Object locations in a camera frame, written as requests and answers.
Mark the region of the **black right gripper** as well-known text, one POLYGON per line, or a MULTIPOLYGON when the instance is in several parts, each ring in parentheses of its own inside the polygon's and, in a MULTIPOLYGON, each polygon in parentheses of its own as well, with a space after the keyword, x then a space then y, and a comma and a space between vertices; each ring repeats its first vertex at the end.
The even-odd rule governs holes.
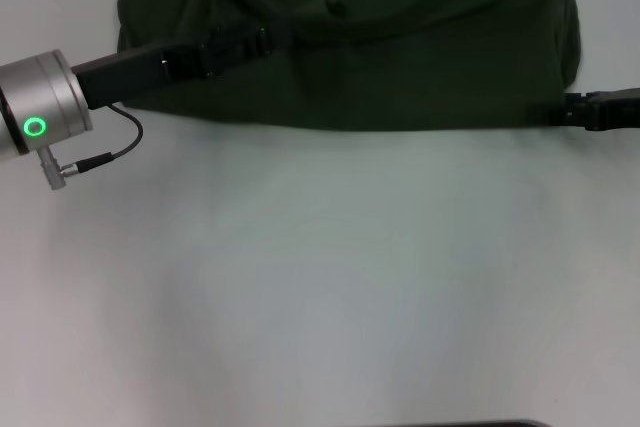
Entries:
POLYGON ((559 103, 534 105, 531 123, 541 127, 579 127, 593 132, 640 129, 640 88, 587 95, 568 93, 559 103))

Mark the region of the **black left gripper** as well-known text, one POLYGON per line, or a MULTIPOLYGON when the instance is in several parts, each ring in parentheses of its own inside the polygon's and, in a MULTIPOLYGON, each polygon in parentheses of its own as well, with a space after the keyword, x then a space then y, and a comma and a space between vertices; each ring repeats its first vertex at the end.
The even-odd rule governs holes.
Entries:
POLYGON ((269 27, 222 32, 196 42, 158 44, 126 50, 74 66, 72 73, 91 110, 269 56, 274 41, 269 27))

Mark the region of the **dark green printed t-shirt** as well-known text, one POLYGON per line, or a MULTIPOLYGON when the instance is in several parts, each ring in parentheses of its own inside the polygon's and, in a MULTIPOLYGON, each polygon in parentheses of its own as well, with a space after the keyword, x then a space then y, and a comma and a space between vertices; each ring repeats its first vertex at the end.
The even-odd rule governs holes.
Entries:
POLYGON ((130 101, 218 122, 334 131, 546 121, 581 59, 576 0, 118 0, 118 46, 282 21, 295 45, 130 101))

